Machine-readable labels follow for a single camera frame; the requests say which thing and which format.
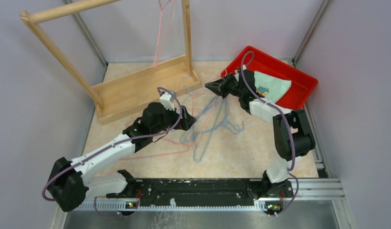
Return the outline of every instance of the light green cloth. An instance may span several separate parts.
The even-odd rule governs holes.
[[[257,71],[254,73],[256,93],[264,95],[273,103],[280,100],[291,87],[291,80],[282,80]]]

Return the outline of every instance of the sticker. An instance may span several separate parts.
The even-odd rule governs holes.
[[[266,87],[258,87],[256,89],[256,93],[259,93],[262,96],[266,96],[268,94],[269,90]]]

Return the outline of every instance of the white wall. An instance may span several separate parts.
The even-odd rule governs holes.
[[[334,1],[298,64],[357,228],[391,228],[391,0]]]
[[[277,58],[293,58],[322,2],[190,0],[193,58],[232,60],[247,45]],[[169,11],[170,6],[164,10],[164,26]],[[157,0],[123,0],[83,12],[82,17],[108,62],[153,61]],[[176,0],[163,59],[183,53],[181,0]]]
[[[19,18],[61,0],[0,1],[0,229],[48,228],[41,198],[53,163],[81,153],[93,102]],[[71,17],[43,24],[91,83],[103,67]]]

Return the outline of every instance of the red tray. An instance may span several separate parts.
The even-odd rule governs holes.
[[[318,80],[252,46],[246,47],[239,56],[232,61],[226,68],[228,73],[234,73],[235,70],[240,67],[243,55],[248,51],[253,51],[255,53],[252,63],[247,67],[248,70],[259,71],[280,79],[292,81],[290,89],[276,102],[276,104],[293,110],[302,108],[309,95],[318,84]],[[249,54],[245,59],[245,63],[249,62],[251,57],[252,55]],[[226,71],[223,70],[221,77],[224,77],[225,73]]]

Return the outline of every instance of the wooden clothes rack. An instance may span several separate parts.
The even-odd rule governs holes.
[[[96,113],[101,124],[107,124],[127,115],[145,109],[149,103],[158,101],[158,86],[174,90],[177,96],[187,93],[181,83],[184,79],[191,90],[202,87],[198,75],[193,69],[191,54],[190,5],[189,0],[182,0],[182,13],[185,38],[185,54],[153,66],[122,76],[115,80],[90,86],[51,37],[39,25],[84,10],[92,9],[120,0],[82,0],[35,14],[27,11],[20,13],[20,18],[37,36],[53,56],[64,66],[69,74],[85,89],[94,100]]]

